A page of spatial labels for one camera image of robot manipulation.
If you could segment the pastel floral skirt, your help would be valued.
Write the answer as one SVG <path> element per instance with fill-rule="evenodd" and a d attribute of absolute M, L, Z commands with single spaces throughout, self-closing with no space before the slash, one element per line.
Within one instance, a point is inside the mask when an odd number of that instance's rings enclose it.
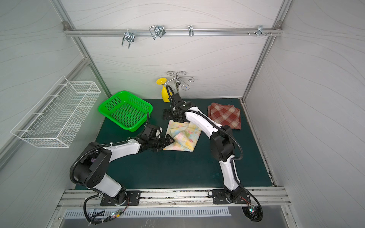
<path fill-rule="evenodd" d="M 166 146 L 163 150 L 193 152 L 201 132 L 202 130 L 193 123 L 178 123 L 170 120 L 166 134 L 170 135 L 175 142 Z"/>

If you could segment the red plaid skirt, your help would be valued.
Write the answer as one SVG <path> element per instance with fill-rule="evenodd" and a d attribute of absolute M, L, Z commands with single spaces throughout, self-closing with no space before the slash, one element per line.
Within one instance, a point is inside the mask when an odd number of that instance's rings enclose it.
<path fill-rule="evenodd" d="M 231 129 L 241 130 L 241 111 L 234 105 L 211 103 L 208 106 L 208 117 L 223 126 L 228 125 Z"/>

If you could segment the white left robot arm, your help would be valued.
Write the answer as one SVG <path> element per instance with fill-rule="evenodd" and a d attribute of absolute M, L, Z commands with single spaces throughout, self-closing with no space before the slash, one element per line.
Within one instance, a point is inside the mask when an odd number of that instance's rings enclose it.
<path fill-rule="evenodd" d="M 111 198 L 123 197 L 122 185 L 107 175 L 109 164 L 114 160 L 148 150 L 158 152 L 174 142 L 170 135 L 148 138 L 142 134 L 116 143 L 91 142 L 71 165 L 70 180 L 76 185 L 104 193 Z"/>

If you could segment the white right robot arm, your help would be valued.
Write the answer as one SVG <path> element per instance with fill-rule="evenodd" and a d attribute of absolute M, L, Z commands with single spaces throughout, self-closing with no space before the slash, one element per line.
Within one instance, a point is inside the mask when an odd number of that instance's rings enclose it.
<path fill-rule="evenodd" d="M 233 137 L 231 129 L 215 123 L 196 106 L 189 109 L 164 109 L 163 119 L 193 123 L 207 135 L 210 139 L 211 154 L 221 168 L 225 198 L 229 203 L 235 204 L 244 191 L 235 165 L 235 161 L 241 159 L 235 157 L 235 148 L 242 148 Z"/>

